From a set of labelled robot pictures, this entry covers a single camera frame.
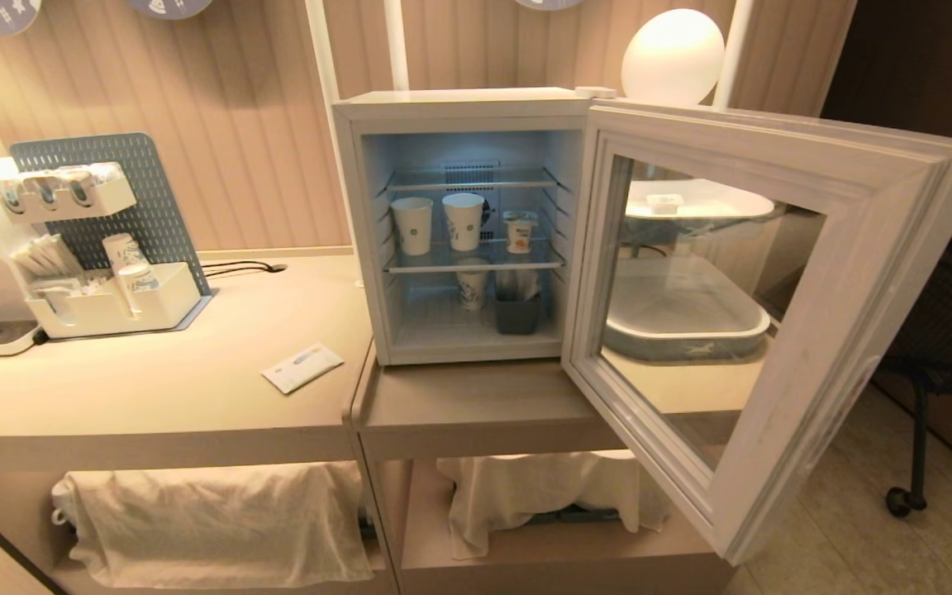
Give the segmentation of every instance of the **pegboard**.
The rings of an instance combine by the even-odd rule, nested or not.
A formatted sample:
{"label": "pegboard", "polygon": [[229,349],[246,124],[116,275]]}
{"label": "pegboard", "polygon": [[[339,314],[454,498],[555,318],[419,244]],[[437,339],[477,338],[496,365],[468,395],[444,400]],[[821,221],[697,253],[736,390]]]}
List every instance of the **pegboard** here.
{"label": "pegboard", "polygon": [[137,203],[108,217],[50,221],[46,229],[61,234],[85,269],[108,269],[109,256],[102,238],[129,233],[152,264],[189,264],[201,295],[212,295],[197,251],[186,231],[179,205],[156,154],[156,146],[142,132],[127,135],[77,136],[73,139],[32,140],[10,147],[22,172],[116,161],[124,170]]}

